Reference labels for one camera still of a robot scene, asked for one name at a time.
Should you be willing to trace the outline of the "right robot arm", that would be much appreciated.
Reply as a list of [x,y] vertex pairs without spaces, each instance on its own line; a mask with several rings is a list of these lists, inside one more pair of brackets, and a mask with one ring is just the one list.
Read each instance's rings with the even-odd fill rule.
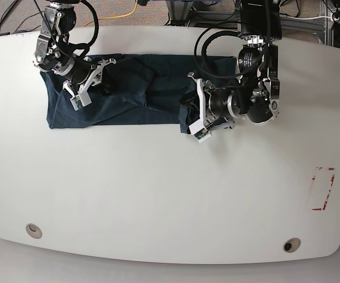
[[[70,42],[70,31],[77,21],[74,5],[79,3],[90,10],[94,32],[90,41],[74,44]],[[64,87],[73,97],[99,85],[107,94],[113,93],[115,84],[105,67],[115,64],[116,60],[86,59],[91,46],[96,42],[100,28],[94,7],[88,1],[48,1],[45,9],[38,12],[42,24],[34,53],[35,65],[42,72],[52,71],[64,77]]]

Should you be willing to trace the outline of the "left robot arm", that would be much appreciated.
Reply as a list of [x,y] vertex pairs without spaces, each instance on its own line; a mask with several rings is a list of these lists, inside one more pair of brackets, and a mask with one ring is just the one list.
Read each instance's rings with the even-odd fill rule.
[[[240,31],[224,29],[209,36],[202,46],[194,46],[198,69],[215,82],[188,74],[196,89],[180,102],[180,129],[198,141],[219,127],[232,129],[238,119],[262,124],[279,114],[280,81],[278,46],[282,39],[279,1],[241,1]],[[237,73],[221,75],[216,62],[207,55],[209,45],[220,37],[246,40],[237,59]]]

